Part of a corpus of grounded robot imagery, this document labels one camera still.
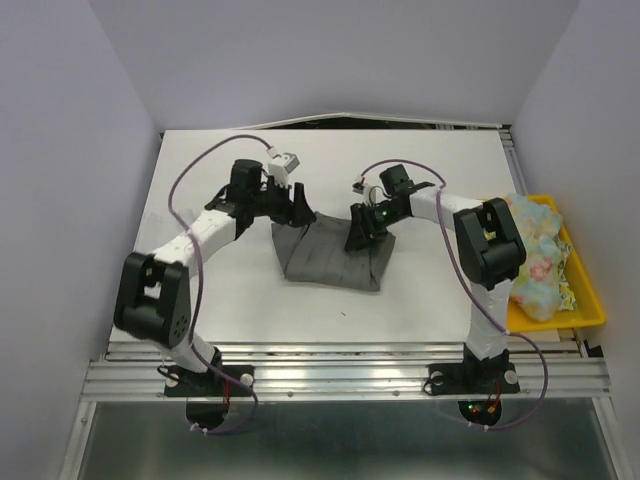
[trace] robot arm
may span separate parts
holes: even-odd
[[[268,216],[293,227],[315,221],[302,184],[294,185],[293,200],[289,198],[288,174],[298,164],[295,155],[278,156],[262,182],[260,162],[236,160],[229,184],[189,229],[198,240],[203,262],[237,240],[256,217]],[[149,254],[131,253],[122,270],[114,325],[153,343],[180,367],[202,373],[207,366],[194,354],[193,346],[209,363],[215,363],[217,350],[197,334],[193,345],[189,342],[189,279],[196,272],[194,247],[186,232]]]
[[[346,251],[366,248],[381,240],[388,233],[389,225],[407,217],[439,223],[436,207],[439,187],[428,182],[414,184],[402,165],[385,170],[380,178],[386,200],[351,206]],[[356,182],[354,189],[366,192],[367,186]],[[500,198],[481,202],[444,192],[440,200],[444,226],[456,234],[460,265],[473,296],[506,329],[509,292],[526,258],[506,202]],[[439,373],[445,378],[440,385],[432,386],[436,394],[488,392],[491,385],[502,381],[502,375],[513,368],[508,361],[503,332],[473,303],[470,318],[461,368],[438,365]]]

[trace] white table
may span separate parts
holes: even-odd
[[[135,249],[150,251],[179,233],[167,212],[167,194],[176,176],[233,130],[168,131],[144,209]],[[349,218],[351,192],[364,167],[385,158],[424,162],[448,181],[448,191],[486,198],[515,191],[499,135],[495,131],[440,130],[259,130],[252,132],[301,161],[292,181],[305,184],[312,209]],[[267,161],[251,140],[225,145],[203,160],[179,187],[175,204],[187,220],[228,182],[233,161]],[[416,181],[432,180],[407,167]],[[371,180],[377,180],[379,171]],[[258,219],[205,268],[205,294],[198,332],[211,342],[462,342],[469,328],[470,302],[458,284],[439,228],[405,220],[390,230],[395,251],[379,294],[284,280],[268,219]],[[192,281],[192,298],[195,297]],[[555,331],[533,337],[557,341]],[[112,341],[131,341],[114,329]]]

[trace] yellow plastic tray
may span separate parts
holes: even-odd
[[[553,199],[548,195],[529,195],[527,198],[539,205],[549,205],[554,212],[558,211]],[[560,240],[573,245],[569,232],[567,232],[564,225],[558,236]],[[530,319],[518,305],[509,301],[509,310],[507,312],[509,330],[512,332],[532,332],[559,328],[594,327],[606,322],[602,305],[593,290],[593,286],[591,286],[591,281],[589,281],[587,272],[575,247],[567,258],[564,274],[567,277],[569,286],[576,295],[578,310],[558,311],[550,320],[538,322]]]

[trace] gray cloth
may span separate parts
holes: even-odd
[[[271,225],[271,238],[284,278],[379,292],[396,238],[389,233],[382,242],[346,253],[344,243],[351,221],[318,212],[316,215],[317,220],[306,227]]]

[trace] wall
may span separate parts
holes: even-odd
[[[57,478],[156,129],[84,0],[0,15],[0,477]]]
[[[334,111],[508,122],[578,0],[90,0],[166,128]]]
[[[604,303],[614,405],[640,476],[640,3],[583,0],[513,130],[533,192],[555,197]]]

